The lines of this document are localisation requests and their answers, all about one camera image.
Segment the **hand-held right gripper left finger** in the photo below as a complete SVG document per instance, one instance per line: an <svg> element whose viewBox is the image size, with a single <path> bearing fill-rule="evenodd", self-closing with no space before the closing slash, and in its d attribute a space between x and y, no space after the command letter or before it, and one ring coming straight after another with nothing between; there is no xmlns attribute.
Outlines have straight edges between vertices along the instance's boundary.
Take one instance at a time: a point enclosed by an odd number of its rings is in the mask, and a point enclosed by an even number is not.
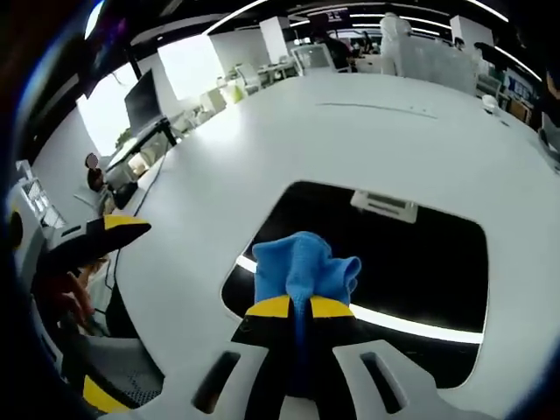
<svg viewBox="0 0 560 420"><path fill-rule="evenodd" d="M197 352L145 405L105 419L279 419L291 377L291 302L251 307L230 341Z"/></svg>

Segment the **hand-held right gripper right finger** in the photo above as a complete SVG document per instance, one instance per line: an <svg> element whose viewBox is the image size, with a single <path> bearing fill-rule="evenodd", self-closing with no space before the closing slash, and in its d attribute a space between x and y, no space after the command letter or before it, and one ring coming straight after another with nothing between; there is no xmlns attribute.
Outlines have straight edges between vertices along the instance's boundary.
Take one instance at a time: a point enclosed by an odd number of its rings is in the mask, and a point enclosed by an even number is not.
<svg viewBox="0 0 560 420"><path fill-rule="evenodd" d="M441 397L433 376L382 339L369 340L348 306L312 297L311 394L321 419L489 419Z"/></svg>

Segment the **person's left hand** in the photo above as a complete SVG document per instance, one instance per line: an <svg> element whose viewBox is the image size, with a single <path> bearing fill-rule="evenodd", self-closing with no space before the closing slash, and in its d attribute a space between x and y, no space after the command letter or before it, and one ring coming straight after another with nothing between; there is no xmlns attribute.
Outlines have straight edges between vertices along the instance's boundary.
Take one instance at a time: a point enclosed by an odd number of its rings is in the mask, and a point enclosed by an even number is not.
<svg viewBox="0 0 560 420"><path fill-rule="evenodd" d="M32 286L33 295L49 323L56 324L71 314L78 325L87 326L88 317L94 314L88 283L108 261L105 255L78 269L37 276Z"/></svg>

